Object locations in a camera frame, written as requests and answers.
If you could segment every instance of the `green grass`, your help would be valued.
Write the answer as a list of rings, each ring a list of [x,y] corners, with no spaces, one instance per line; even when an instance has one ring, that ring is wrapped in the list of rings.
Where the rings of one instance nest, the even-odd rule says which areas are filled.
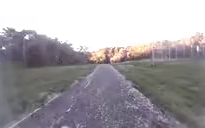
[[[0,66],[0,97],[12,118],[41,106],[48,96],[63,92],[77,79],[90,74],[95,65],[24,68]]]
[[[205,59],[114,65],[160,108],[191,128],[205,128]]]

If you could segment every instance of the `treeline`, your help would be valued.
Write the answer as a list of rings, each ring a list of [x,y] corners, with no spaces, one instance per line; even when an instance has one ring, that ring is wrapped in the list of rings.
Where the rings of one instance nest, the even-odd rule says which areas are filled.
[[[152,51],[157,58],[187,58],[205,56],[205,36],[194,36],[176,41],[156,41],[137,46],[103,48],[88,55],[90,63],[116,63],[127,60],[150,58]]]
[[[28,67],[87,63],[85,48],[75,51],[71,46],[33,30],[4,28],[0,33],[0,62],[18,62]]]
[[[150,58],[187,58],[205,56],[205,36],[194,36],[176,41],[156,41],[137,46],[103,48],[87,52],[85,47],[78,51],[71,44],[38,34],[33,30],[16,31],[4,28],[0,33],[0,62],[18,62],[27,67],[47,65],[72,65],[85,63],[116,63]]]

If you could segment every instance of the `paved path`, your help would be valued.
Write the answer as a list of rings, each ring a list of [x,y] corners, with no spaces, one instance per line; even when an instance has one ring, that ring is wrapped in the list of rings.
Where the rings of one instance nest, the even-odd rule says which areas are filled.
[[[99,65],[86,80],[15,128],[173,128],[162,114],[110,65]]]

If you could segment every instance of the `overexposed sky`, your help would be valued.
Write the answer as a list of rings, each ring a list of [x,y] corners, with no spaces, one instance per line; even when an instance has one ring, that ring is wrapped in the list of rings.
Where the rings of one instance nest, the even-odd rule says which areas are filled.
[[[91,50],[205,34],[205,0],[0,0],[0,29],[33,29]]]

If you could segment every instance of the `trees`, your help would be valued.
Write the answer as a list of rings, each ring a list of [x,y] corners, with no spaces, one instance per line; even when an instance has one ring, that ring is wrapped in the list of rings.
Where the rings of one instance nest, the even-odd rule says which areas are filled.
[[[0,33],[0,61],[21,62],[25,66],[68,65],[86,63],[86,55],[84,48],[76,52],[71,44],[57,38],[7,27]]]

